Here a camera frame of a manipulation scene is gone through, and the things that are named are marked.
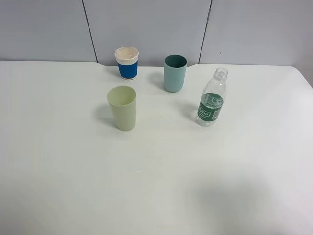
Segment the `clear water bottle green label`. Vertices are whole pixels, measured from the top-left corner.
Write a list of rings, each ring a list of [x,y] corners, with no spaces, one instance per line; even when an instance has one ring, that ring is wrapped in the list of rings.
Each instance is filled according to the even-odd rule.
[[[204,87],[196,116],[200,126],[211,126],[217,120],[226,97],[227,77],[226,68],[216,68],[212,79]]]

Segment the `light green plastic cup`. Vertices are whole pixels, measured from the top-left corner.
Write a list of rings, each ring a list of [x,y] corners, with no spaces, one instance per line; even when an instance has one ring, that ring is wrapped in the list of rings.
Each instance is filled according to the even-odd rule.
[[[117,86],[108,92],[107,101],[118,129],[133,130],[136,125],[136,91],[129,86]]]

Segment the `teal plastic cup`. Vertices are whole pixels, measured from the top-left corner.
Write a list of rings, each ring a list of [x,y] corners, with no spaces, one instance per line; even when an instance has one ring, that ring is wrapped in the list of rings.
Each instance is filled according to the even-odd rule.
[[[164,87],[175,93],[182,89],[187,68],[187,59],[181,55],[169,55],[164,61]]]

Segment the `blue white paper cup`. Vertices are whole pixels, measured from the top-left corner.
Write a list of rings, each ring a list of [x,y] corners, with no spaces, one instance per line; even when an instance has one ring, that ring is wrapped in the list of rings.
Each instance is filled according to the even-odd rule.
[[[138,71],[139,51],[134,47],[121,46],[114,54],[121,77],[125,80],[135,79]]]

